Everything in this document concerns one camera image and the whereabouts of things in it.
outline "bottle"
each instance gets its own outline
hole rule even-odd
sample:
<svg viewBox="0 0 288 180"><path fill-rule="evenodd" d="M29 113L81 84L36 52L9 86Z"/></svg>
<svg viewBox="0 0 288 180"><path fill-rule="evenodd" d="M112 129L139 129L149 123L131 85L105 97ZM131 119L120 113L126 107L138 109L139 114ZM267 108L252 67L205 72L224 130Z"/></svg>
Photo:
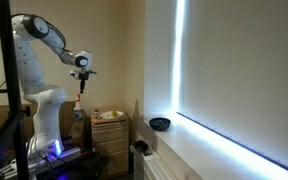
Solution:
<svg viewBox="0 0 288 180"><path fill-rule="evenodd" d="M95 119L100 119L100 111L98 109L94 110L94 118Z"/></svg>
<svg viewBox="0 0 288 180"><path fill-rule="evenodd" d="M77 94L75 99L75 107L73 108L73 121L82 121L85 117L85 111L80 104L81 95Z"/></svg>

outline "blue light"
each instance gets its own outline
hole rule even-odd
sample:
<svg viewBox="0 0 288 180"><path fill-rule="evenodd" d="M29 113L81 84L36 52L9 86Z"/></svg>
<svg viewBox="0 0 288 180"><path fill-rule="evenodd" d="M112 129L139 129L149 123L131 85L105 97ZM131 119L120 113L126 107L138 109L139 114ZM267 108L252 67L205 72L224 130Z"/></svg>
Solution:
<svg viewBox="0 0 288 180"><path fill-rule="evenodd" d="M56 155L60 156L62 154L61 146L58 140L55 141Z"/></svg>
<svg viewBox="0 0 288 180"><path fill-rule="evenodd" d="M65 173L57 178L57 180L69 180L69 179L71 179L71 177Z"/></svg>

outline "black metal frame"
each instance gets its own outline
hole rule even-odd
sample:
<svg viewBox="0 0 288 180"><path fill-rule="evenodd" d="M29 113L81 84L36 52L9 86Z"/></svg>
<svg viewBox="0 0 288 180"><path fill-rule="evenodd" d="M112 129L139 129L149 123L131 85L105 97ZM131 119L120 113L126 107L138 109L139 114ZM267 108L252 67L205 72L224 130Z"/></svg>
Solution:
<svg viewBox="0 0 288 180"><path fill-rule="evenodd" d="M23 119L17 65L15 59L11 10L8 0L0 0L0 40L8 95L9 117L0 130L0 147L10 141L13 135L18 179L29 179L27 151L24 140Z"/></svg>

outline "window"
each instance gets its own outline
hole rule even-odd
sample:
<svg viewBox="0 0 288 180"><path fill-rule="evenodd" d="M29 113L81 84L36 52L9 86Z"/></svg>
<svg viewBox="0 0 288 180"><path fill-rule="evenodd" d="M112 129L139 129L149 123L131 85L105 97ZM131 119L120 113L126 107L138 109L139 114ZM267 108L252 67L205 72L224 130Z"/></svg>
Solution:
<svg viewBox="0 0 288 180"><path fill-rule="evenodd" d="M178 112L288 169L288 1L187 3Z"/></svg>

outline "radiator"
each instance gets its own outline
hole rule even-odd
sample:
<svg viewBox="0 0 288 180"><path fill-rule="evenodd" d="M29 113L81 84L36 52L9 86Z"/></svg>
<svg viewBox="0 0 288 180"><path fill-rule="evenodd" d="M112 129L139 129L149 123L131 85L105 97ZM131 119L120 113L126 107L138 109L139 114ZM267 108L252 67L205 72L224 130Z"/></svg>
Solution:
<svg viewBox="0 0 288 180"><path fill-rule="evenodd" d="M134 152L134 179L177 180L158 154L150 148L152 155Z"/></svg>

